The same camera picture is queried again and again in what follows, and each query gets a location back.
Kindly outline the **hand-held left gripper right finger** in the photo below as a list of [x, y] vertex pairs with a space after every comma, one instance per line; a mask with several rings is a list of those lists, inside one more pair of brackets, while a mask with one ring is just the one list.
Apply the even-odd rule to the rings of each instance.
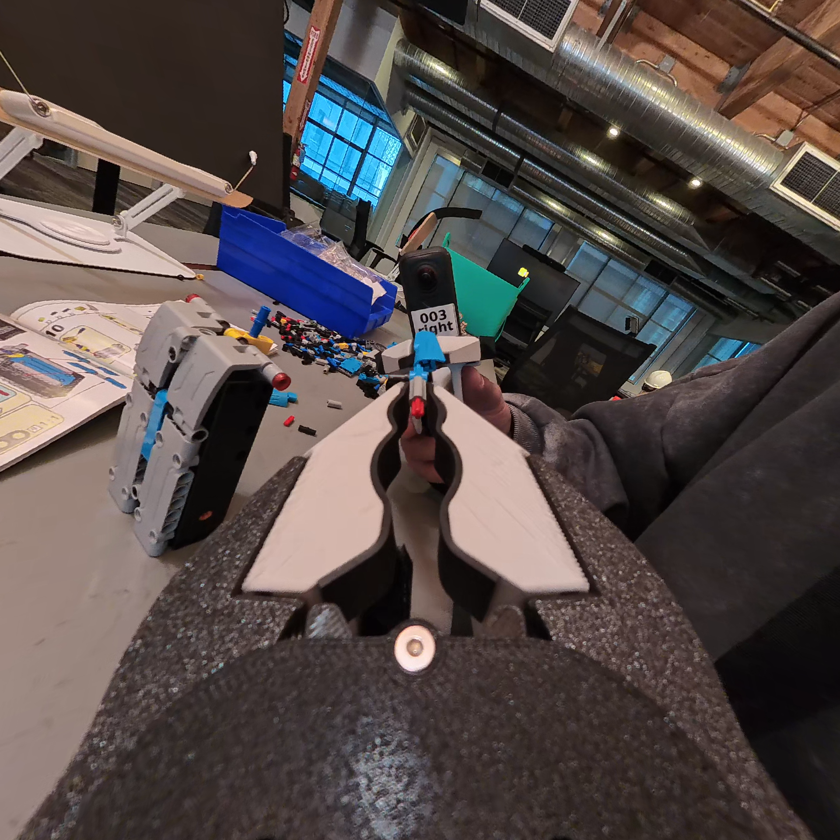
[[446, 488], [438, 576], [454, 604], [488, 614], [499, 605], [588, 594], [590, 580], [526, 451], [436, 385], [427, 426]]

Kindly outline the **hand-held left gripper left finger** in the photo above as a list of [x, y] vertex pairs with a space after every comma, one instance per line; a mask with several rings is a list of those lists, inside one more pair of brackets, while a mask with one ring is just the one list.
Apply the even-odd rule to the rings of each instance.
[[387, 489], [400, 468], [407, 383], [395, 385], [307, 453], [241, 584], [252, 596], [365, 612], [397, 566]]

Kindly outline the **blue grey axle assembly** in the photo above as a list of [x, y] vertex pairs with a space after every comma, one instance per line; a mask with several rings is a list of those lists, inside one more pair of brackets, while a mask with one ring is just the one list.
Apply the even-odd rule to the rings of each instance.
[[445, 354], [436, 334], [417, 332], [413, 342], [413, 367], [408, 375], [409, 419], [416, 435], [424, 434], [427, 388], [432, 373], [445, 363]]

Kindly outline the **grey desk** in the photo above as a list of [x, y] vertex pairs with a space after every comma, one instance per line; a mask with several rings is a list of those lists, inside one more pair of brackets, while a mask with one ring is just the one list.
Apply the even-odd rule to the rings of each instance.
[[[155, 303], [196, 293], [243, 328], [265, 295], [216, 269], [217, 239], [148, 224], [141, 237], [202, 280], [2, 258], [2, 313], [31, 302]], [[157, 595], [196, 546], [148, 557], [109, 496], [120, 410], [2, 473], [1, 836], [61, 776]]]

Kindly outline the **person's right hand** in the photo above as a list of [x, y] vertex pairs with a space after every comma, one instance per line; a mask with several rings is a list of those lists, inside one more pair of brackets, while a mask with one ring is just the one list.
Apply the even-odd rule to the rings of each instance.
[[[512, 436], [511, 407], [502, 397], [496, 379], [488, 380], [477, 368], [466, 366], [461, 371], [463, 402], [493, 427]], [[419, 434], [409, 423], [401, 438], [402, 454], [409, 469], [426, 482], [443, 482], [435, 468], [435, 441]]]

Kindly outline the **teal plastic panel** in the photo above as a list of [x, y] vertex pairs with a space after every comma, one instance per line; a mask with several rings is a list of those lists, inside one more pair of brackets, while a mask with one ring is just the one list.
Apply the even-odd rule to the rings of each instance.
[[454, 251], [449, 240], [450, 234], [446, 234], [442, 246], [451, 259], [458, 312], [465, 330], [472, 336], [495, 340], [529, 283], [529, 271], [520, 269], [518, 277], [509, 282]]

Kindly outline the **pile of small bricks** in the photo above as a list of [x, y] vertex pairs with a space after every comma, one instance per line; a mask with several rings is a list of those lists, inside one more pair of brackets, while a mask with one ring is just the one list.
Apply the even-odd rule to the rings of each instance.
[[378, 372], [375, 355], [385, 349], [371, 339], [351, 339], [310, 319], [292, 318], [262, 306], [250, 313], [246, 329], [231, 327], [227, 334], [263, 351], [276, 364], [288, 354], [325, 375], [341, 374], [354, 381], [366, 398], [385, 391], [386, 376]]

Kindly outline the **clear plastic bag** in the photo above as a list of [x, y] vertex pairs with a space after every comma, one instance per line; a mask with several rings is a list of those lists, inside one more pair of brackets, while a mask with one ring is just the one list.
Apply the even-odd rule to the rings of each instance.
[[353, 260], [345, 244], [327, 236], [317, 224], [288, 227], [280, 233], [280, 236], [331, 265], [337, 266]]

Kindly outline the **black office chair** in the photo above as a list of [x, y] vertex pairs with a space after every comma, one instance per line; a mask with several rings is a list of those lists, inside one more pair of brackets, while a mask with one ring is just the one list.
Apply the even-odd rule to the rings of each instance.
[[532, 396], [568, 417], [611, 400], [655, 349], [568, 307], [520, 353], [500, 388]]

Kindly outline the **blue plastic bin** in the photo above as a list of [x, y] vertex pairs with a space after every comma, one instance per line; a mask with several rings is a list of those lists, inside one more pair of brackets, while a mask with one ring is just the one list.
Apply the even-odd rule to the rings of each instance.
[[390, 321], [396, 286], [373, 290], [283, 237], [279, 220], [223, 205], [217, 267], [323, 327], [357, 339]]

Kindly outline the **black blue brick model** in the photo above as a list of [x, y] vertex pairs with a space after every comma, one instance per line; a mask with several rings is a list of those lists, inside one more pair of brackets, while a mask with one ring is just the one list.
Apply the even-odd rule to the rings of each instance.
[[134, 356], [109, 494], [152, 558], [207, 538], [225, 519], [274, 391], [262, 307], [237, 329], [204, 299], [162, 303]]

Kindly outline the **wooden column with red sign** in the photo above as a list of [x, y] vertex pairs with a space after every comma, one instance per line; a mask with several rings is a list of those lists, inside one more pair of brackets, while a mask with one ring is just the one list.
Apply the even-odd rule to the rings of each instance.
[[297, 151], [305, 130], [342, 5], [342, 1], [315, 1], [309, 15], [290, 84], [289, 97], [283, 110], [282, 185], [284, 194], [289, 193], [291, 187], [292, 155]]

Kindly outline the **instruction booklet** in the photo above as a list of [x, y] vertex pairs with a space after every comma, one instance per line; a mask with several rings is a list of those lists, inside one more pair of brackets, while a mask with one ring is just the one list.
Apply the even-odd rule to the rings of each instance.
[[39, 301], [1, 317], [1, 470], [121, 406], [160, 307]]

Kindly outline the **black monitor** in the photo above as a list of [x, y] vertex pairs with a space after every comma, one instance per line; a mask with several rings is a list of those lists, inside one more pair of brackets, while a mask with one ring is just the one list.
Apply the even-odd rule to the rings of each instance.
[[289, 212], [280, 1], [3, 1], [21, 85], [154, 152]]

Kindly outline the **metal ventilation duct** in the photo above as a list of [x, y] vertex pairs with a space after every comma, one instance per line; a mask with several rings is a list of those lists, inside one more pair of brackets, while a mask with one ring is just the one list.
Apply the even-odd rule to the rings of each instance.
[[[650, 150], [678, 164], [690, 175], [697, 175], [704, 185], [746, 207], [792, 235], [804, 245], [838, 264], [838, 230], [803, 206], [788, 201], [775, 189], [783, 180], [788, 164], [794, 165], [795, 153], [812, 154], [806, 143], [783, 152], [731, 120], [721, 116], [688, 93], [674, 88], [653, 70], [645, 69], [618, 48], [598, 49], [595, 37], [572, 26], [564, 36], [560, 57], [552, 59], [548, 69], [534, 65], [516, 50], [508, 57], [519, 69], [538, 70], [544, 81], [560, 95], [584, 110], [602, 118]], [[402, 39], [395, 48], [394, 69], [405, 79], [415, 79], [429, 86], [476, 116], [485, 105], [478, 93], [466, 87], [453, 68]], [[643, 197], [636, 187], [629, 198], [614, 201], [626, 208], [637, 208], [644, 221], [664, 225], [686, 244], [704, 245], [694, 217], [667, 198]]]

